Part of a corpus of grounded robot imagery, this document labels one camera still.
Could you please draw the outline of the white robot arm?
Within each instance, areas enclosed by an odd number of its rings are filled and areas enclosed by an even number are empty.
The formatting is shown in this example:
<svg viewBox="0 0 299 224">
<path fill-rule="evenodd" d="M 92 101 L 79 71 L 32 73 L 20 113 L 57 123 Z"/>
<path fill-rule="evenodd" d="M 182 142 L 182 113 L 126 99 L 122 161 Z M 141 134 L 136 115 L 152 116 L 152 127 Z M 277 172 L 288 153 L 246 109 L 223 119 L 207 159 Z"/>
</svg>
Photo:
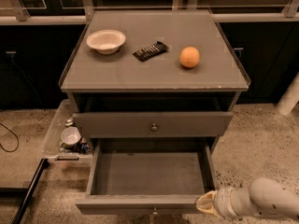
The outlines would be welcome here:
<svg viewBox="0 0 299 224">
<path fill-rule="evenodd" d="M 299 79 L 277 105 L 240 105 L 213 159 L 221 187 L 196 201 L 208 217 L 225 221 L 299 216 Z"/>
</svg>

